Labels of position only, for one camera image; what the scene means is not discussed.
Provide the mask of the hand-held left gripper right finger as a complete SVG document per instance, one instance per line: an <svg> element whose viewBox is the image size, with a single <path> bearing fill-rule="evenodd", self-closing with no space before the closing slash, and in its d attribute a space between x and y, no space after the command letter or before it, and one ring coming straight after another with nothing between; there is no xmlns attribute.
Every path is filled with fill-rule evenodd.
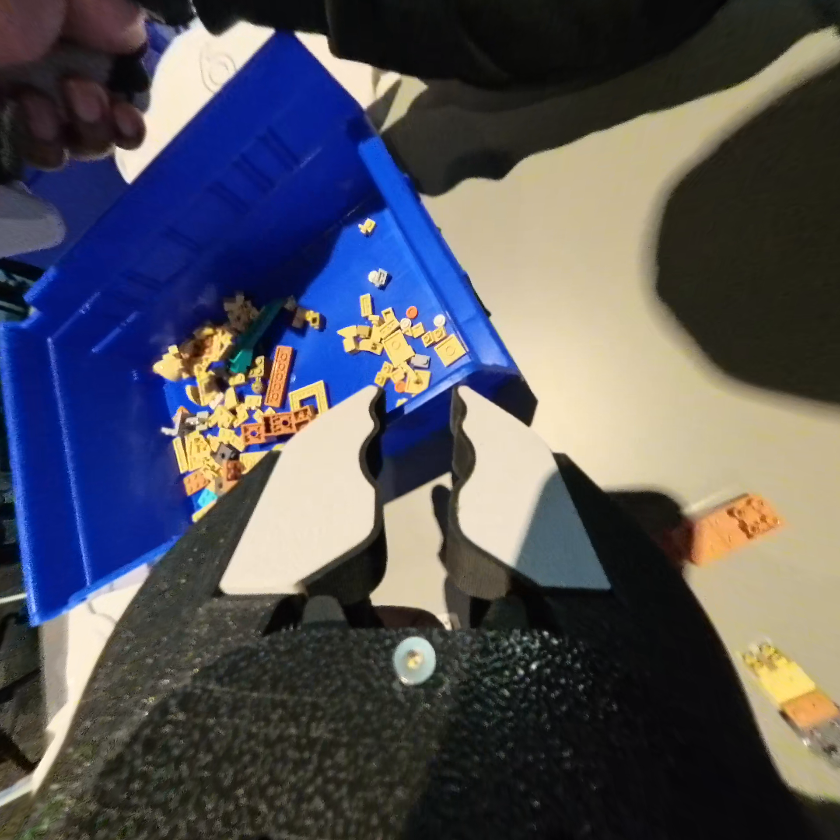
<svg viewBox="0 0 840 840"><path fill-rule="evenodd" d="M465 385L452 394L445 566L465 594L608 592L611 584L550 447Z"/></svg>

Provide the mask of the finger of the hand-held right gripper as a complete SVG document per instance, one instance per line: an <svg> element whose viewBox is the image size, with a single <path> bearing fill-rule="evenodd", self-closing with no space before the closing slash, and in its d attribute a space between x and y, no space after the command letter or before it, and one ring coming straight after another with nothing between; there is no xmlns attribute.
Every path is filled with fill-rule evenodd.
<svg viewBox="0 0 840 840"><path fill-rule="evenodd" d="M1 185L1 257L13 258L60 245L67 227L58 210L21 182Z"/></svg>

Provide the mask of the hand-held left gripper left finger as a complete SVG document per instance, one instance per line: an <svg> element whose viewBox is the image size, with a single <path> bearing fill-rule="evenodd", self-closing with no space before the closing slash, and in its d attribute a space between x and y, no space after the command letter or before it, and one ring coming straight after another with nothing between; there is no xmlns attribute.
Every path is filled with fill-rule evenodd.
<svg viewBox="0 0 840 840"><path fill-rule="evenodd" d="M372 544L382 500L368 456L376 453L384 396L367 385L283 448L222 576L223 593L302 592Z"/></svg>

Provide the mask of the blue plastic bin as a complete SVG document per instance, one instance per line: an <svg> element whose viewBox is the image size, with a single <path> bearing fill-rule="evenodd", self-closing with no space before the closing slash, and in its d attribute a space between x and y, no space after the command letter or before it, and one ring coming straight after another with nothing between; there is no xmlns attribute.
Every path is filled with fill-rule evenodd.
<svg viewBox="0 0 840 840"><path fill-rule="evenodd" d="M466 384L505 407L521 373L467 274L352 96L304 45L276 35L190 121L2 325L2 387L29 622L37 626L166 552L192 525L161 428L185 386L152 364L243 292L293 296L322 330L266 333L294 348L291 390L329 404L372 384L383 358L337 330L377 311L439 314L465 348L420 395L389 389L386 455L448 425Z"/></svg>

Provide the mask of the pile of small toy bricks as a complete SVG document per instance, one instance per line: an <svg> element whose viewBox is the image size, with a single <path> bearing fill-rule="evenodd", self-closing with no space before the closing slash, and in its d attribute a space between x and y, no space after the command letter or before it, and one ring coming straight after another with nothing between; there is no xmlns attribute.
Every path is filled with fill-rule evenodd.
<svg viewBox="0 0 840 840"><path fill-rule="evenodd" d="M184 332L155 361L165 382L181 495L198 522L270 450L367 385L403 410L445 385L469 359L469 342L409 257L389 257L394 230L366 217L300 291L237 291L224 320ZM259 310L286 299L245 374L228 372L237 339Z"/></svg>

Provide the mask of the orange toy brick assembly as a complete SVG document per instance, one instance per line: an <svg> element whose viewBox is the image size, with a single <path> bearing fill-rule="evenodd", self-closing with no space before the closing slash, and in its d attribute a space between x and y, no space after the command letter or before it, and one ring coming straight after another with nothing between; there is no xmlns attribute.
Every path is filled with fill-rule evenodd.
<svg viewBox="0 0 840 840"><path fill-rule="evenodd" d="M684 520L674 531L673 547L679 560L708 565L783 525L781 515L764 497L746 493Z"/></svg>

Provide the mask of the small tan grey brick assembly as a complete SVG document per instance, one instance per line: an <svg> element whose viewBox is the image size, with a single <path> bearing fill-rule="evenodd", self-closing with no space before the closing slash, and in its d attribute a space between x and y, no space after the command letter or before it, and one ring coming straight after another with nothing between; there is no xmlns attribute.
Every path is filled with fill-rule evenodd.
<svg viewBox="0 0 840 840"><path fill-rule="evenodd" d="M740 658L783 721L816 756L839 768L839 706L798 663L769 642Z"/></svg>

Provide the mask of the person's right forearm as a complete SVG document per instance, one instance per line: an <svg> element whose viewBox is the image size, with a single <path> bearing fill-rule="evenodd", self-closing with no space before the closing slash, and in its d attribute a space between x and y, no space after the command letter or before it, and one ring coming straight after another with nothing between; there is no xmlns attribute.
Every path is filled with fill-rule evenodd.
<svg viewBox="0 0 840 840"><path fill-rule="evenodd" d="M707 25L722 1L200 1L205 29L240 22L320 35L331 52L424 80L502 89L615 77Z"/></svg>

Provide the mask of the grey desk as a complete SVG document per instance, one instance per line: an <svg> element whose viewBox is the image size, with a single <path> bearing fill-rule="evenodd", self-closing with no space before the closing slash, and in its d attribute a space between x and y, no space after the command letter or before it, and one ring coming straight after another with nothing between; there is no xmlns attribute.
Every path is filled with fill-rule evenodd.
<svg viewBox="0 0 840 840"><path fill-rule="evenodd" d="M739 657L838 700L838 30L727 2L663 59L489 92L305 46L414 179L538 399L534 426L646 528L743 492L779 531L686 568L779 771L838 838L838 770Z"/></svg>

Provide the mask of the green long toy brick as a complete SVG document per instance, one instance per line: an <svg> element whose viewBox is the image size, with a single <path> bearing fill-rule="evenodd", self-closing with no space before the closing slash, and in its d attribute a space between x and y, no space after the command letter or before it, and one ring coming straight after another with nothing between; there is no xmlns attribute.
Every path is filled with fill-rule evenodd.
<svg viewBox="0 0 840 840"><path fill-rule="evenodd" d="M256 319L237 339L235 352L227 363L229 373L233 375L247 373L253 363L257 344L262 340L273 321L280 315L286 302L286 299L275 299L259 310Z"/></svg>

